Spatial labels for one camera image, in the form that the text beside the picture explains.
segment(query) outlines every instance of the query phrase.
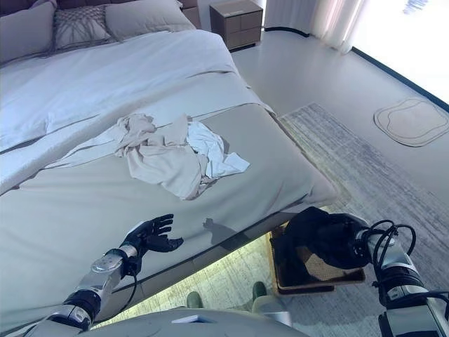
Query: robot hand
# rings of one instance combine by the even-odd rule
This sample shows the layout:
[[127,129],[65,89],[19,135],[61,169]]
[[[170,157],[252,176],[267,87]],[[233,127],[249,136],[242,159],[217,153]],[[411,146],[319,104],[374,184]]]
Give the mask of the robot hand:
[[150,251],[167,253],[174,251],[184,242],[182,238],[169,239],[167,232],[171,231],[173,214],[166,214],[153,220],[139,223],[126,236],[120,246],[133,246],[138,251],[138,257],[142,257]]

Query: floor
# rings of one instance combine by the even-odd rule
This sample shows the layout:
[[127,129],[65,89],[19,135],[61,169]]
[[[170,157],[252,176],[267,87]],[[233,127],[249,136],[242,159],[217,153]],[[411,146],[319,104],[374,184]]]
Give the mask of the floor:
[[411,96],[411,88],[354,53],[341,55],[313,37],[265,32],[232,53],[242,77],[279,114],[316,102],[449,205],[449,133],[424,147],[396,143],[373,122],[376,110]]

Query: gray bedsheet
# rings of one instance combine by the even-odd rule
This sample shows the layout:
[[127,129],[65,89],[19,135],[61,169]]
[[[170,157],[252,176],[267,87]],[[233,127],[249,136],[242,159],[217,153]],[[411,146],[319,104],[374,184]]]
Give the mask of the gray bedsheet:
[[[185,240],[172,253],[149,252],[139,275],[144,279],[287,206],[335,196],[332,185],[260,106],[237,107],[203,123],[251,165],[193,201],[132,179],[126,160],[113,156],[40,171],[0,197],[1,331],[48,314],[90,264],[141,220],[174,213],[171,235]],[[128,283],[124,279],[120,286]]]

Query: wooden tray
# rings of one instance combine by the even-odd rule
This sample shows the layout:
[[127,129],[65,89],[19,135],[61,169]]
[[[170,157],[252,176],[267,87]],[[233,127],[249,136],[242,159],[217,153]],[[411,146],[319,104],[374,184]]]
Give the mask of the wooden tray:
[[317,255],[311,253],[307,248],[297,249],[297,254],[304,261],[310,275],[317,281],[307,284],[287,285],[284,282],[286,271],[282,266],[274,264],[274,250],[270,239],[281,235],[286,225],[275,228],[267,233],[267,246],[269,247],[269,263],[272,272],[273,290],[280,296],[293,296],[307,293],[323,293],[335,290],[335,286],[344,284],[357,284],[365,281],[363,268],[342,270],[324,263]]

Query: shoe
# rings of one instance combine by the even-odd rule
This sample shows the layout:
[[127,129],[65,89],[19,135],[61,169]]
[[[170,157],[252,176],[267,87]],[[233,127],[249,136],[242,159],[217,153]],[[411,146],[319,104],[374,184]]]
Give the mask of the shoe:
[[191,292],[187,295],[187,307],[191,309],[204,308],[201,296],[196,291]]
[[261,281],[255,282],[253,285],[253,300],[255,300],[257,297],[266,295],[267,295],[267,288],[265,288],[263,282]]

